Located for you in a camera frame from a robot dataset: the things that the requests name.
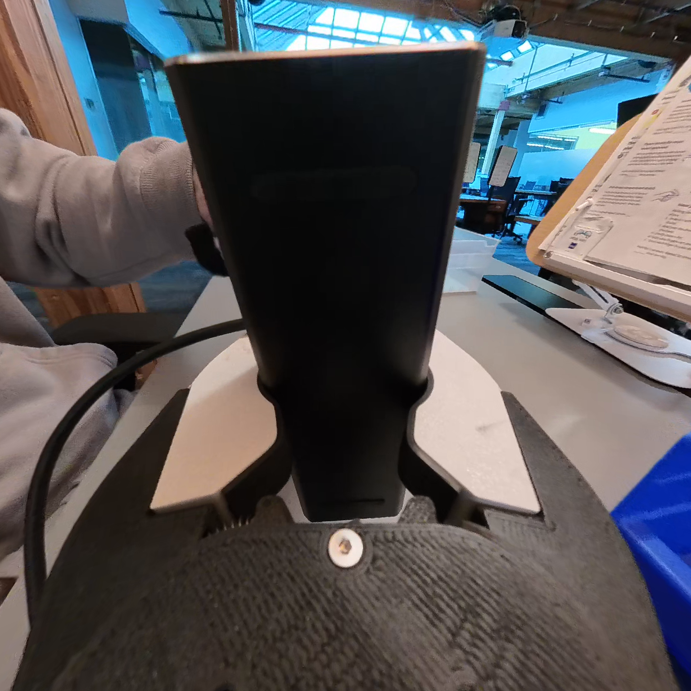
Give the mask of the ceiling projector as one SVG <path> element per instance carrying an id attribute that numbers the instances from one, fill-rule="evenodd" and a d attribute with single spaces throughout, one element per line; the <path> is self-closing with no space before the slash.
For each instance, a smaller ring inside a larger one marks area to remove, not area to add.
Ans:
<path id="1" fill-rule="evenodd" d="M 528 23 L 521 9 L 505 1 L 487 1 L 479 9 L 479 40 L 526 39 Z"/>

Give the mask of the small clear packet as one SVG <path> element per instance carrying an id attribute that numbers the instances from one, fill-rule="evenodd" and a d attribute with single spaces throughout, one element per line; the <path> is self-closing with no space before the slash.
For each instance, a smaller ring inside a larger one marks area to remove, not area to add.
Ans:
<path id="1" fill-rule="evenodd" d="M 574 217 L 560 230 L 552 244 L 552 251 L 559 255 L 584 258 L 613 228 L 614 221 L 606 216 L 585 213 Z"/>

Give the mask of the black office chair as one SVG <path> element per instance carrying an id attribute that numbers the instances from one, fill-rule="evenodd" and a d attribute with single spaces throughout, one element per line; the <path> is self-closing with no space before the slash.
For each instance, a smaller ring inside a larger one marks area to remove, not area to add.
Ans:
<path id="1" fill-rule="evenodd" d="M 186 319 L 184 312 L 108 313 L 79 316 L 50 332 L 58 346 L 97 343 L 110 349 L 117 363 L 172 339 Z"/>

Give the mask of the printed instruction papers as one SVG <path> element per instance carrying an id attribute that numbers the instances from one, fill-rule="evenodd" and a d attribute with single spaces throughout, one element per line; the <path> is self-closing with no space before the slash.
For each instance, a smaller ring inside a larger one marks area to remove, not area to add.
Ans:
<path id="1" fill-rule="evenodd" d="M 690 61 L 641 114 L 561 226 L 585 213 L 611 218 L 613 228 L 584 258 L 617 272 L 690 286 Z"/>

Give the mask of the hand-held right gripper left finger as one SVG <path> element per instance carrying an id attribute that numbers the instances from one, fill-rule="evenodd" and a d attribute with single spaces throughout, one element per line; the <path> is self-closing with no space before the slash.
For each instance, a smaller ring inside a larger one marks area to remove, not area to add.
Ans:
<path id="1" fill-rule="evenodd" d="M 189 387 L 150 509 L 209 505 L 256 512 L 288 482 L 292 459 L 283 423 L 258 383 L 247 336 L 214 358 Z"/>

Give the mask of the person's left hand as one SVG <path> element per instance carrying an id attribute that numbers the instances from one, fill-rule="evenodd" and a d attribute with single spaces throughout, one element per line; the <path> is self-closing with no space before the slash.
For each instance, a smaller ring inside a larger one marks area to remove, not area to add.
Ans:
<path id="1" fill-rule="evenodd" d="M 213 221 L 204 195 L 203 186 L 201 184 L 196 166 L 194 164 L 192 165 L 192 183 L 194 189 L 195 204 L 197 207 L 198 214 L 202 221 L 210 229 L 213 229 Z"/>

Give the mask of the blue plastic bin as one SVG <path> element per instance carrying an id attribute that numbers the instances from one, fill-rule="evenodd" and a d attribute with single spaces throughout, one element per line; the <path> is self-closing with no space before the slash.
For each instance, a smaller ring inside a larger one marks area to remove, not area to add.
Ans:
<path id="1" fill-rule="evenodd" d="M 672 667 L 690 689 L 690 434 L 681 437 L 611 516 L 645 580 Z"/>

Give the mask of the person's grey hoodie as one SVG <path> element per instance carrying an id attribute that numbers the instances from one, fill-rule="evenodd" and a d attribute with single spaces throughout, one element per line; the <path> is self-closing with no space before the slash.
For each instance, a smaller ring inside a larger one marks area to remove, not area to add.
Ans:
<path id="1" fill-rule="evenodd" d="M 97 343 L 57 346 L 1 281 L 1 559 L 23 544 L 30 482 L 48 439 L 71 406 L 117 365 Z M 79 484 L 133 398 L 110 391 L 84 415 L 50 480 L 51 516 Z"/>

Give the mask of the clear plastic container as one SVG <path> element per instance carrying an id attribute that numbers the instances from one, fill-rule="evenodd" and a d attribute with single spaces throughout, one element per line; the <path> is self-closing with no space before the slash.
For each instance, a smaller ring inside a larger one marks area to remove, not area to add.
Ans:
<path id="1" fill-rule="evenodd" d="M 443 294 L 476 293 L 500 240 L 456 227 L 444 278 Z"/>

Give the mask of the wooden document stand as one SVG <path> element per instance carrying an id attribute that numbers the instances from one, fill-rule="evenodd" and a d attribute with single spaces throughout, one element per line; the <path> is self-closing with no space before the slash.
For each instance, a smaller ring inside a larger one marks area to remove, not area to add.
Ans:
<path id="1" fill-rule="evenodd" d="M 681 307 L 674 303 L 673 298 L 654 292 L 654 289 L 666 290 L 665 286 L 616 272 L 613 267 L 601 267 L 576 258 L 550 256 L 548 250 L 540 249 L 541 244 L 548 242 L 548 238 L 561 226 L 572 209 L 584 202 L 586 191 L 600 175 L 610 157 L 615 155 L 619 145 L 627 139 L 640 117 L 637 115 L 617 128 L 596 151 L 532 232 L 527 243 L 527 256 L 531 262 L 546 271 L 592 286 L 596 291 L 593 301 L 597 303 L 602 302 L 600 294 L 608 293 L 636 306 L 685 319 L 690 315 L 688 306 Z M 690 363 L 683 362 L 682 358 L 673 356 L 671 352 L 642 350 L 637 343 L 623 343 L 606 335 L 597 336 L 594 344 L 648 379 L 679 389 L 682 393 L 690 393 Z"/>

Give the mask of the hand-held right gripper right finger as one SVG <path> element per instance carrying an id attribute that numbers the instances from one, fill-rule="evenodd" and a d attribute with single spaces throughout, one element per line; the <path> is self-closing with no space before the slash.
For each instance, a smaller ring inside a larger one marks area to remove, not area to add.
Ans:
<path id="1" fill-rule="evenodd" d="M 431 345 L 428 389 L 411 412 L 408 440 L 455 493 L 491 508 L 540 512 L 500 387 L 439 330 Z"/>

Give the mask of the person's left forearm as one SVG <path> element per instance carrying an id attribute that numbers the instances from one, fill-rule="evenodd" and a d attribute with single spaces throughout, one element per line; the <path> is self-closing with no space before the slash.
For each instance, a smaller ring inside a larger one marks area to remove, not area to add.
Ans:
<path id="1" fill-rule="evenodd" d="M 150 137 L 116 161 L 31 136 L 1 110 L 1 277 L 39 288 L 131 283 L 194 255 L 202 222 L 187 143 Z"/>

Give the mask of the wooden pillar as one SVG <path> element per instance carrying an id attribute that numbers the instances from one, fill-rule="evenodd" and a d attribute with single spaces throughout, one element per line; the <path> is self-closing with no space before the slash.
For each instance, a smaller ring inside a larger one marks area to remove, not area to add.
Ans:
<path id="1" fill-rule="evenodd" d="M 40 140 L 97 155 L 48 1 L 1 2 L 1 107 Z"/>

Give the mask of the grey desk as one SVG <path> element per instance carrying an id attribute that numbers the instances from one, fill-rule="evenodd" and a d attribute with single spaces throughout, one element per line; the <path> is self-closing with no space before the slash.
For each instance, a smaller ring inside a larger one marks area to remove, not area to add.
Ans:
<path id="1" fill-rule="evenodd" d="M 437 328 L 515 395 L 609 510 L 690 431 L 687 395 L 639 376 L 486 283 L 475 293 L 445 294 Z M 111 469 L 169 399 L 233 339 L 211 339 L 159 361 L 80 484 L 47 522 L 49 565 Z"/>

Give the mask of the black flat pad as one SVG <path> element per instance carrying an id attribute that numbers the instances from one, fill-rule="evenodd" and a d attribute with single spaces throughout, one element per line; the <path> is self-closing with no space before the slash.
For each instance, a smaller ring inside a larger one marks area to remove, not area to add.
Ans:
<path id="1" fill-rule="evenodd" d="M 552 317 L 548 310 L 583 309 L 577 303 L 511 274 L 485 275 L 482 282 L 549 319 Z"/>

